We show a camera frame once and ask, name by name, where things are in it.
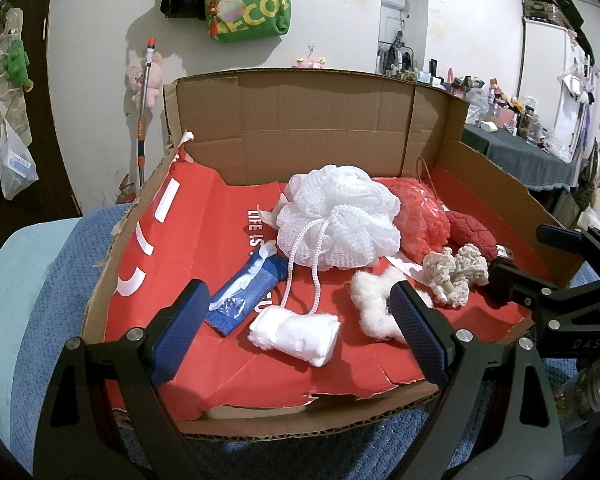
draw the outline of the blue blanket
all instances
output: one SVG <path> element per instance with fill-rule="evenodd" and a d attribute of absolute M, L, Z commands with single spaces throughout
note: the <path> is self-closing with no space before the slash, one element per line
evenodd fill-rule
<path fill-rule="evenodd" d="M 11 393 L 11 452 L 32 470 L 33 446 L 46 388 L 62 345 L 80 332 L 84 309 L 100 275 L 93 267 L 106 254 L 110 232 L 126 206 L 114 206 L 84 216 L 49 271 L 29 325 L 14 375 Z M 583 266 L 571 285 L 597 276 Z M 552 386 L 575 375 L 573 360 L 547 360 Z M 472 425 L 456 451 L 451 466 L 464 462 L 474 446 L 486 408 L 488 391 L 481 393 Z M 319 438 L 273 442 L 190 441 L 210 480 L 383 480 L 416 437 L 429 406 L 406 410 L 387 420 L 345 433 Z M 133 431 L 122 430 L 133 460 L 147 464 Z M 572 466 L 588 442 L 587 428 L 565 436 L 565 466 Z"/>

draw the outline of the red mesh loofah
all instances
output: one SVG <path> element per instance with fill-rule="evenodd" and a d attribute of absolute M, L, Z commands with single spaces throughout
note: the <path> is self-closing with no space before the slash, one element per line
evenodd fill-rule
<path fill-rule="evenodd" d="M 394 225 L 400 231 L 400 248 L 404 253 L 421 264 L 431 251 L 441 252 L 450 235 L 442 202 L 415 178 L 397 178 L 387 187 L 400 199 Z"/>
<path fill-rule="evenodd" d="M 447 211 L 446 217 L 451 225 L 451 239 L 458 246 L 475 245 L 488 262 L 498 256 L 496 238 L 474 217 L 458 211 Z"/>

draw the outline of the gray tablecloth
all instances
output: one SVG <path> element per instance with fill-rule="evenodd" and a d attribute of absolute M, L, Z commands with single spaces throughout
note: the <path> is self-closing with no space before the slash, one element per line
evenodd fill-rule
<path fill-rule="evenodd" d="M 529 189 L 570 190 L 572 164 L 564 163 L 521 137 L 512 136 L 507 130 L 489 133 L 473 124 L 465 124 L 461 140 Z"/>

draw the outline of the red cardboard surface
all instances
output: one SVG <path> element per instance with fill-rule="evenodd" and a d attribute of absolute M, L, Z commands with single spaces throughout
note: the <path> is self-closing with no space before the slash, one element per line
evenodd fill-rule
<path fill-rule="evenodd" d="M 514 251 L 516 263 L 523 270 L 543 278 L 548 276 L 541 260 L 484 203 L 444 170 L 434 170 L 432 177 L 447 206 L 478 218 L 499 243 Z M 172 178 L 180 186 L 164 222 L 160 222 L 154 213 Z M 281 184 L 227 186 L 214 170 L 187 162 L 182 156 L 176 160 L 140 220 L 144 238 L 154 246 L 153 253 L 145 254 L 136 236 L 132 236 L 122 257 L 120 279 L 128 280 L 136 267 L 146 277 L 131 295 L 114 293 L 106 341 L 120 338 L 131 327 L 146 326 L 159 309 L 173 303 L 191 278 L 203 280 L 212 294 L 218 290 L 254 250 L 252 244 L 259 238 L 250 237 L 275 239 L 276 232 L 260 224 L 253 212 L 258 206 L 272 209 L 283 187 Z M 387 265 L 382 258 L 372 271 L 380 273 Z M 315 394 L 369 398 L 397 384 L 422 379 L 406 346 L 374 341 L 360 330 L 359 315 L 347 291 L 353 272 L 331 269 L 320 274 L 322 296 L 318 312 L 336 314 L 342 323 L 334 356 L 321 368 L 253 346 L 247 334 L 256 313 L 227 338 L 203 323 L 176 377 L 160 389 L 174 420 L 195 420 L 202 411 L 225 404 L 281 408 L 304 405 Z M 280 302 L 284 286 L 285 283 L 280 283 L 273 290 L 270 299 L 273 304 Z M 313 297 L 310 269 L 296 267 L 287 307 L 306 313 Z M 528 310 L 514 303 L 494 304 L 480 290 L 471 293 L 467 306 L 443 313 L 454 327 L 468 328 L 485 341 L 502 338 L 529 315 Z M 113 386 L 110 396 L 114 408 L 123 408 L 122 398 Z"/>

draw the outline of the blue gripper pad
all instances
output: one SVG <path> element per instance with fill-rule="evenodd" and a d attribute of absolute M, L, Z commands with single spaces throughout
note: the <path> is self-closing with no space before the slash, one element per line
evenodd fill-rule
<path fill-rule="evenodd" d="M 549 224 L 540 224 L 536 229 L 536 239 L 544 245 L 555 247 L 574 254 L 582 252 L 582 234 Z"/>
<path fill-rule="evenodd" d="M 209 310 L 209 289 L 191 280 L 170 307 L 161 309 L 146 328 L 145 357 L 154 388 L 171 381 Z"/>
<path fill-rule="evenodd" d="M 413 351 L 425 379 L 440 388 L 446 386 L 455 344 L 451 339 L 451 326 L 444 316 L 428 308 L 409 282 L 393 286 L 389 312 Z"/>

